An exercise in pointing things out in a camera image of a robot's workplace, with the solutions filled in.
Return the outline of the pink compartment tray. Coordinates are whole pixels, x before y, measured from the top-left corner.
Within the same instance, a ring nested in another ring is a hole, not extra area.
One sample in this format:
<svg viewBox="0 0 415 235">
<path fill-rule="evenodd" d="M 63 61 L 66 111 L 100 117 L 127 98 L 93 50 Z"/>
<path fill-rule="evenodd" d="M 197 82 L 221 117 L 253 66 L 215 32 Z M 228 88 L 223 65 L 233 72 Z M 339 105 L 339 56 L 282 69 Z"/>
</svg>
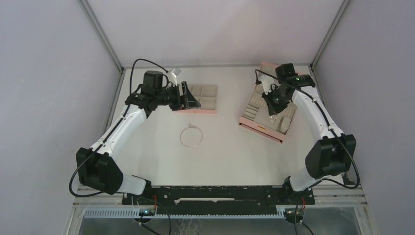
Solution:
<svg viewBox="0 0 415 235">
<path fill-rule="evenodd" d="M 189 85 L 191 93 L 201 103 L 201 108 L 176 111 L 177 113 L 216 114 L 217 85 Z"/>
</svg>

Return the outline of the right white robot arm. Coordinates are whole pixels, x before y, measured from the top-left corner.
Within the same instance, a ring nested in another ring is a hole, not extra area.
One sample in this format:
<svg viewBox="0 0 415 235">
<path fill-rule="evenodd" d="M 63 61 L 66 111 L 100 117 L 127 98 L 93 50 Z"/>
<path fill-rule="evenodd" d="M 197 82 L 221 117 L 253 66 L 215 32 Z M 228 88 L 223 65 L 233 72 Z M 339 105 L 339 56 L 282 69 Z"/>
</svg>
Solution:
<svg viewBox="0 0 415 235">
<path fill-rule="evenodd" d="M 360 184 L 353 154 L 356 139 L 346 135 L 322 104 L 312 77 L 300 75 L 292 63 L 282 64 L 275 75 L 255 70 L 255 83 L 263 87 L 262 97 L 269 115 L 276 115 L 293 103 L 305 117 L 314 145 L 305 157 L 305 166 L 284 181 L 283 199 L 290 204 L 302 198 L 302 191 L 330 181 L 347 189 Z"/>
</svg>

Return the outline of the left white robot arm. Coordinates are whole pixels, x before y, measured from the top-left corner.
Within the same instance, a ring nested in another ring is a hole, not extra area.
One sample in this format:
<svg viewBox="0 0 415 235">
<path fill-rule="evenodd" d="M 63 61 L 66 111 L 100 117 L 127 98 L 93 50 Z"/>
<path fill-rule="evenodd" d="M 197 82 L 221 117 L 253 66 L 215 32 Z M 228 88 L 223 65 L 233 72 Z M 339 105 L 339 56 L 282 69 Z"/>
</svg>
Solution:
<svg viewBox="0 0 415 235">
<path fill-rule="evenodd" d="M 141 204 L 149 203 L 153 191 L 146 187 L 146 180 L 123 173 L 117 159 L 133 132 L 159 106 L 168 106 L 172 111 L 201 107 L 187 83 L 177 81 L 180 72 L 179 68 L 167 73 L 146 71 L 143 83 L 127 96 L 115 123 L 90 148 L 77 151 L 77 169 L 71 179 L 78 176 L 80 184 L 95 189 L 96 194 L 129 193 Z"/>
</svg>

